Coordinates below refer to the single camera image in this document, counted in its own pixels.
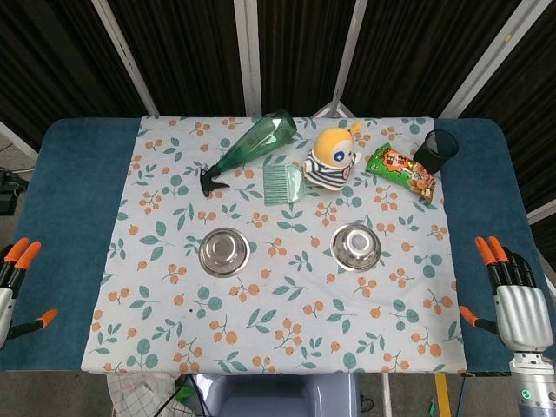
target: floor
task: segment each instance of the floor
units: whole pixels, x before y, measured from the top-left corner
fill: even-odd
[[[0,149],[9,142],[0,137]],[[22,169],[33,165],[15,146],[0,152],[0,166]],[[31,174],[22,175],[30,179]],[[0,217],[0,248],[11,242],[17,219],[24,204],[21,195],[14,216]],[[462,378],[447,376],[452,415],[456,415]],[[382,388],[379,374],[360,377],[361,391],[374,400],[374,409],[363,417],[379,417],[382,412]],[[394,374],[390,377],[394,417],[428,416],[435,397],[431,374]],[[466,394],[460,417],[503,415],[518,416],[512,396],[512,382],[507,377],[467,378]],[[8,372],[0,374],[2,407],[0,416],[99,417],[110,416],[111,402],[102,375],[80,372]]]

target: snack bag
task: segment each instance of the snack bag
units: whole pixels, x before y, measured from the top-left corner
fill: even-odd
[[[392,149],[389,142],[374,152],[365,170],[420,194],[427,202],[433,200],[435,185],[433,176],[420,163]]]

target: plastic brush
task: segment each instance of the plastic brush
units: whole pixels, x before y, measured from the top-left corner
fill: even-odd
[[[298,202],[307,193],[303,171],[295,165],[269,165],[262,170],[264,203],[267,206]]]

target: metal bowl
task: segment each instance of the metal bowl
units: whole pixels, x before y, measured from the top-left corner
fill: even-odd
[[[381,241],[370,228],[350,223],[334,232],[330,251],[342,268],[348,271],[367,271],[381,258]]]
[[[216,278],[236,275],[247,265],[249,243],[233,228],[217,228],[204,237],[199,247],[202,268]]]

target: orange berry pattern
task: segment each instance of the orange berry pattern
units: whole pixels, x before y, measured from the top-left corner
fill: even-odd
[[[361,161],[342,190],[308,184],[299,202],[265,206],[264,167],[303,167],[323,129],[354,121],[296,118],[292,144],[222,172],[215,180],[229,187],[205,197],[202,171],[254,120],[143,118],[123,173],[83,368],[207,374],[467,368],[441,186],[427,203],[365,171],[363,162],[394,139],[409,155],[434,128],[424,121],[361,119],[354,133]],[[352,222],[380,238],[380,259],[369,271],[347,271],[333,259],[333,232]],[[245,269],[226,279],[207,275],[199,263],[203,237],[222,227],[242,232],[250,248]]]

